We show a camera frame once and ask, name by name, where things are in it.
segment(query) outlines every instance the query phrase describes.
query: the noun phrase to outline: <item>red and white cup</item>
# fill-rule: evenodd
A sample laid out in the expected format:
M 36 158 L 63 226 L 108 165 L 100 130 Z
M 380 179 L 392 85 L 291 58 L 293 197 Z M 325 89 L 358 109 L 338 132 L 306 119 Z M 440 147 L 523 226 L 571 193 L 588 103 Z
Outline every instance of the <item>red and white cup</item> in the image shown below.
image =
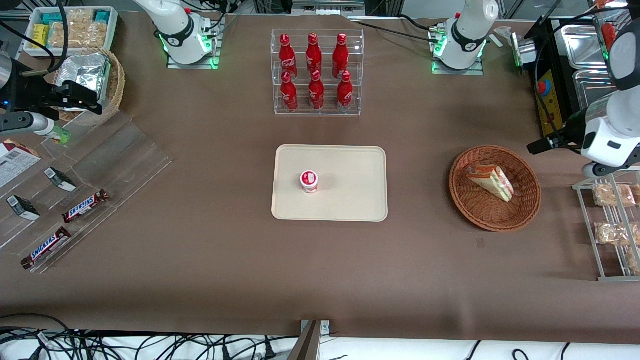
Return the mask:
M 314 193 L 318 190 L 318 174 L 307 170 L 300 175 L 300 184 L 305 193 Z

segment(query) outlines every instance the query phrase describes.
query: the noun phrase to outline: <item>red emergency stop button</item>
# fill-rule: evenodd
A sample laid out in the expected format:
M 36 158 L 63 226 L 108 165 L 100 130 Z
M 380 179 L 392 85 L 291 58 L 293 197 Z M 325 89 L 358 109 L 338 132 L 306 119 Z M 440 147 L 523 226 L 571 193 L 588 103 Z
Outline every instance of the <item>red emergency stop button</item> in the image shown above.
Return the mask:
M 551 92 L 551 81 L 544 80 L 538 83 L 538 92 L 542 96 L 547 96 Z

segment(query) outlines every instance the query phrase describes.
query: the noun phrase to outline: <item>aluminum foil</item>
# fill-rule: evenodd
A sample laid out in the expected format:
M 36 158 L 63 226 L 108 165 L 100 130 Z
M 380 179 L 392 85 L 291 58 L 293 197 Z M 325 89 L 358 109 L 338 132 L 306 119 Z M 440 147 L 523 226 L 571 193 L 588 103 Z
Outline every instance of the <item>aluminum foil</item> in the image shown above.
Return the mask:
M 109 58 L 102 54 L 91 54 L 68 57 L 60 67 L 56 85 L 61 86 L 66 80 L 76 83 L 98 93 L 98 102 L 106 97 L 111 64 Z M 80 108 L 62 108 L 64 111 L 85 111 Z

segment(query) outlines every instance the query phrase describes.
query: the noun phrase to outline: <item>snickers bar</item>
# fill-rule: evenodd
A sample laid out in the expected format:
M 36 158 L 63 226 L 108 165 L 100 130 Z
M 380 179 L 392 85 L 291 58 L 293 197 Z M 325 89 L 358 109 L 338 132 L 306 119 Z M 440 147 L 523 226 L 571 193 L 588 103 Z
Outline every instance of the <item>snickers bar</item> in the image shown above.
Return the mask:
M 51 236 L 44 244 L 40 245 L 31 255 L 22 259 L 20 265 L 25 270 L 30 269 L 38 259 L 40 259 L 47 252 L 54 250 L 63 240 L 67 240 L 71 237 L 71 234 L 64 228 L 60 227 L 53 236 Z
M 109 198 L 109 195 L 107 195 L 104 189 L 101 189 L 99 192 L 91 195 L 89 199 L 82 201 L 80 205 L 74 207 L 73 209 L 69 210 L 65 214 L 62 214 L 62 219 L 65 220 L 65 224 L 68 224 L 71 221 L 86 214 L 87 212 L 89 212 L 89 210 L 95 208 L 96 206 L 98 206 L 98 204 L 100 204 L 101 202 L 105 201 L 108 198 Z

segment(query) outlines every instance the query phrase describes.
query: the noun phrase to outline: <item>clear acrylic shelf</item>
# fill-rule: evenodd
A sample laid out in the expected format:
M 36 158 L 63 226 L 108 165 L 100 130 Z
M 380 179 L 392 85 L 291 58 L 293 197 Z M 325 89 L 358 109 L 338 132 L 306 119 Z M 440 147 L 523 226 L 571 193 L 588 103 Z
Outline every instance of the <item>clear acrylic shelf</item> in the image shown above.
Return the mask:
M 310 76 L 307 71 L 307 46 L 310 33 L 318 35 L 318 45 L 322 50 L 324 83 L 324 107 L 321 110 L 313 110 L 309 106 Z M 333 50 L 335 49 L 339 33 L 347 35 L 347 48 L 349 49 L 349 64 L 347 69 L 351 72 L 351 84 L 353 85 L 353 100 L 349 111 L 338 111 L 337 89 L 339 80 L 332 76 Z M 291 39 L 291 47 L 296 52 L 296 64 L 298 77 L 293 81 L 298 93 L 298 109 L 292 113 L 285 111 L 285 105 L 280 93 L 282 84 L 282 66 L 280 65 L 280 35 L 288 34 Z M 273 80 L 273 109 L 279 115 L 340 115 L 359 116 L 362 111 L 362 79 L 364 76 L 364 30 L 314 30 L 314 29 L 274 29 L 271 32 L 271 78 Z
M 15 266 L 20 266 L 22 259 L 62 226 L 71 233 L 71 238 L 29 269 L 34 273 L 45 272 L 171 163 L 129 116 L 118 112 L 103 125 L 83 123 L 92 116 L 84 113 L 65 126 L 72 133 L 69 143 L 42 142 L 35 149 L 41 160 L 0 188 L 0 253 L 14 258 Z M 47 167 L 64 172 L 77 188 L 66 192 L 53 185 L 44 174 Z M 70 224 L 64 223 L 62 214 L 100 189 L 109 195 L 107 201 Z M 40 218 L 32 222 L 18 217 L 6 202 L 11 195 L 30 200 Z

